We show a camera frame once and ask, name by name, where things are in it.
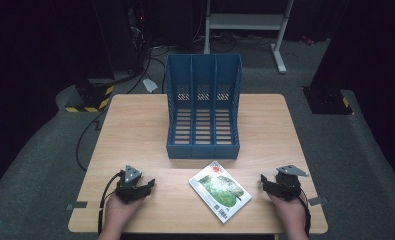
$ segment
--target wooden table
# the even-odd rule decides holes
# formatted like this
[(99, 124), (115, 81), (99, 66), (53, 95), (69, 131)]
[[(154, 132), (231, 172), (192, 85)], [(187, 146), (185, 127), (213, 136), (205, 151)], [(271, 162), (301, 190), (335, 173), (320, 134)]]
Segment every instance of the wooden table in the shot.
[[(77, 201), (72, 232), (97, 232), (99, 202), (110, 178), (129, 164), (143, 172), (139, 186), (155, 178), (156, 185), (133, 221), (133, 233), (246, 233), (284, 232), (275, 208), (262, 190), (260, 174), (270, 181), (277, 167), (293, 164), (310, 174), (283, 96), (241, 94), (238, 116), (240, 152), (236, 160), (170, 160), (166, 150), (166, 95), (113, 97)], [(188, 180), (213, 160), (253, 196), (222, 224), (194, 192)], [(307, 197), (317, 197), (311, 177), (299, 177)], [(324, 233), (327, 223), (320, 205), (310, 206), (311, 233)]]

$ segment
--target book cover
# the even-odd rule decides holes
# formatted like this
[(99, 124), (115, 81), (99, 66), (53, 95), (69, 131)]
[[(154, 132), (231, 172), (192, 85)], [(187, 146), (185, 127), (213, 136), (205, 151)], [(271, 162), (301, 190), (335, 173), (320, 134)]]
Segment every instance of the book cover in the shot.
[(252, 198), (217, 161), (197, 173), (189, 183), (222, 223)]

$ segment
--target blue plastic organizer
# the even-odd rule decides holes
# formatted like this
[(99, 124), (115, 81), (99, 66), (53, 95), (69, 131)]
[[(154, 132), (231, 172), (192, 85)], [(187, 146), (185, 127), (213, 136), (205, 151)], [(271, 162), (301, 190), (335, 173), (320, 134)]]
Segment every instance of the blue plastic organizer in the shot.
[(237, 158), (241, 68), (239, 54), (168, 56), (169, 158)]

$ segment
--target green leaf illustration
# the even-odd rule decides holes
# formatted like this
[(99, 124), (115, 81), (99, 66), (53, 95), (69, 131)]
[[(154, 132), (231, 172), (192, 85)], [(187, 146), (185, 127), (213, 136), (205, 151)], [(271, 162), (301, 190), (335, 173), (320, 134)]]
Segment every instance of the green leaf illustration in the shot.
[(237, 198), (241, 200), (240, 196), (244, 194), (244, 190), (228, 177), (207, 175), (199, 182), (216, 201), (226, 207), (233, 207)]

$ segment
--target hand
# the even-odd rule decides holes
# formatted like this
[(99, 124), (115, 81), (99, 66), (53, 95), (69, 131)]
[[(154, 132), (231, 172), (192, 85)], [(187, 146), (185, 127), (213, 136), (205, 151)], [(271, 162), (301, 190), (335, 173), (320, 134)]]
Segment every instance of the hand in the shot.
[(278, 198), (272, 194), (268, 193), (268, 195), (271, 198), (272, 203), (275, 205), (278, 216), (285, 228), (287, 239), (308, 239), (304, 228), (306, 213), (301, 202), (297, 198), (294, 198), (291, 201), (285, 201), (284, 199)]
[(98, 240), (119, 240), (126, 224), (143, 203), (144, 198), (125, 204), (118, 196), (112, 194), (106, 203), (105, 222)]

